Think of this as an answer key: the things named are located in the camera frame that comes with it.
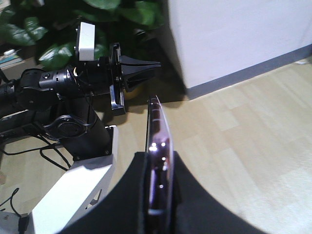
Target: screw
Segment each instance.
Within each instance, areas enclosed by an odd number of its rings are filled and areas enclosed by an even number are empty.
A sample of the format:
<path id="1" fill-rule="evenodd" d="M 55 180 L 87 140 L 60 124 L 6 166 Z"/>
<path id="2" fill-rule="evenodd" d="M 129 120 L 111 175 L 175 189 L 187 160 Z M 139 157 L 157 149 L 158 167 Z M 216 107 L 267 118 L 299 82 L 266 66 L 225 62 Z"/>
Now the screw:
<path id="1" fill-rule="evenodd" d="M 49 76 L 50 76 L 50 74 L 49 74 L 49 73 L 46 73 L 46 74 L 43 75 L 43 78 L 48 79 Z"/>

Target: wooden floor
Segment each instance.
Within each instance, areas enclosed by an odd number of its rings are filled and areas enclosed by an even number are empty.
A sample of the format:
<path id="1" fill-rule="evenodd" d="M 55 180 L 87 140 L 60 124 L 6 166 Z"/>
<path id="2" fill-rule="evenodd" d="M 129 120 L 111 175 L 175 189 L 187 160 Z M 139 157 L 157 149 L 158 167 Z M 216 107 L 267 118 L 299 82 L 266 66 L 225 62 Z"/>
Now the wooden floor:
<path id="1" fill-rule="evenodd" d="M 268 233 L 312 233 L 311 64 L 290 64 L 163 106 L 175 150 L 219 202 Z M 134 153 L 144 151 L 146 117 L 146 105 L 133 105 L 110 122 L 119 127 L 115 183 Z M 39 145 L 29 138 L 6 150 Z M 30 212 L 62 175 L 37 152 L 4 156 L 0 170 L 7 175 L 0 200 L 20 187 L 14 205 L 21 213 Z"/>

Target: white wall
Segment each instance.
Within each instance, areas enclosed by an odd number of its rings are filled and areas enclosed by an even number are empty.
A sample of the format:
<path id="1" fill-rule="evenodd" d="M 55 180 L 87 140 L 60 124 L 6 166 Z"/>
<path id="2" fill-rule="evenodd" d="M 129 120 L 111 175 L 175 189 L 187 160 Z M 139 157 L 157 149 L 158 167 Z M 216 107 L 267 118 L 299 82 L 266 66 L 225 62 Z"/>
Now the white wall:
<path id="1" fill-rule="evenodd" d="M 159 39 L 187 88 L 312 44 L 311 0 L 168 0 L 165 7 L 169 24 Z"/>

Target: gray baseboard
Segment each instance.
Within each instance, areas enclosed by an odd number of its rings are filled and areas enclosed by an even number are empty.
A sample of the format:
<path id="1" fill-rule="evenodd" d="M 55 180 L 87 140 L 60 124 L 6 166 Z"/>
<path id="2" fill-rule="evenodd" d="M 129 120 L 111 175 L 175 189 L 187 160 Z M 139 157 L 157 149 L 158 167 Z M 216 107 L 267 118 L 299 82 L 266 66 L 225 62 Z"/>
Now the gray baseboard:
<path id="1" fill-rule="evenodd" d="M 186 93 L 189 99 L 194 99 L 202 95 L 211 93 L 213 91 L 225 88 L 227 86 L 242 82 L 244 80 L 253 78 L 262 73 L 274 70 L 278 67 L 290 64 L 292 62 L 305 59 L 312 55 L 312 44 L 294 50 L 287 54 L 278 56 L 268 61 L 259 63 L 257 65 L 245 68 L 238 72 L 211 80 L 209 82 L 194 86 L 186 89 Z"/>

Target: white metal stand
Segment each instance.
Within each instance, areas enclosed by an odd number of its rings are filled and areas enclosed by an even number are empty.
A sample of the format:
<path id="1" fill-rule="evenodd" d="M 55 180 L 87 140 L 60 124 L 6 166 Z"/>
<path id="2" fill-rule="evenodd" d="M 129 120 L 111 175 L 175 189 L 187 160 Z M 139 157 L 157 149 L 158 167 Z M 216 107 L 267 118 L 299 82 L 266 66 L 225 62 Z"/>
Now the white metal stand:
<path id="1" fill-rule="evenodd" d="M 117 157 L 118 130 L 114 130 L 112 154 L 74 162 L 29 214 L 26 234 L 54 234 L 75 222 L 93 207 L 90 202 L 100 191 L 107 195 Z"/>

